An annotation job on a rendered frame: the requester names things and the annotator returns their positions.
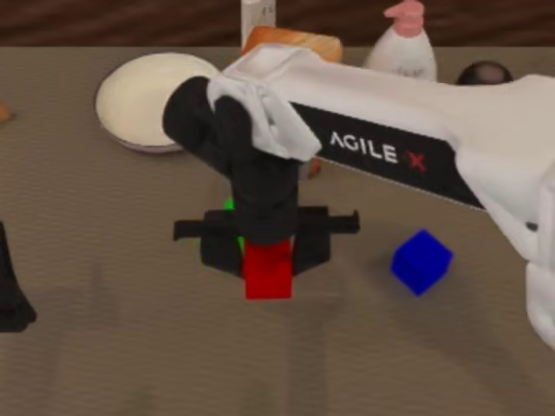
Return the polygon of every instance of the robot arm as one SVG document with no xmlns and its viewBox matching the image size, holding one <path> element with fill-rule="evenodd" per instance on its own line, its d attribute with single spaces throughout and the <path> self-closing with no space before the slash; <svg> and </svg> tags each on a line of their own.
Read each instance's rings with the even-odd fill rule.
<svg viewBox="0 0 555 416">
<path fill-rule="evenodd" d="M 291 142 L 314 151 L 317 140 L 324 159 L 485 209 L 530 262 L 528 313 L 555 348 L 554 79 L 456 87 L 262 44 L 212 80 L 207 93 L 211 103 L 236 94 L 255 130 L 270 125 L 253 140 L 261 151 L 286 158 Z"/>
</svg>

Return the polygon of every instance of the table surface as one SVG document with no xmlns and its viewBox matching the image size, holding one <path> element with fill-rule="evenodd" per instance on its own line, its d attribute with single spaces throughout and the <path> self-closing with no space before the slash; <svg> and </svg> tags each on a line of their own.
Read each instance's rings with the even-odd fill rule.
<svg viewBox="0 0 555 416">
<path fill-rule="evenodd" d="M 302 202 L 357 209 L 362 231 L 335 237 L 288 302 L 246 302 L 197 243 L 174 243 L 173 221 L 229 185 L 186 154 L 121 147 L 94 113 L 102 77 L 155 50 L 0 49 L 16 112 L 0 127 L 0 218 L 39 313 L 0 336 L 2 416 L 553 415 L 555 352 L 526 318 L 525 264 L 483 212 L 325 165 Z M 481 57 L 555 73 L 552 49 L 438 54 L 445 80 Z M 388 266 L 420 228 L 455 259 L 415 298 Z"/>
</svg>

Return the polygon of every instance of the white plate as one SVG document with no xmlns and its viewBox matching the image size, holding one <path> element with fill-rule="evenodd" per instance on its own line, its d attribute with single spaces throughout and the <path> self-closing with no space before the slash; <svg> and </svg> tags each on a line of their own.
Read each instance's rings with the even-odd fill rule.
<svg viewBox="0 0 555 416">
<path fill-rule="evenodd" d="M 96 114 L 122 145 L 140 152 L 181 150 L 162 128 L 162 114 L 175 89 L 194 76 L 219 71 L 196 56 L 174 52 L 144 55 L 126 62 L 101 83 Z"/>
</svg>

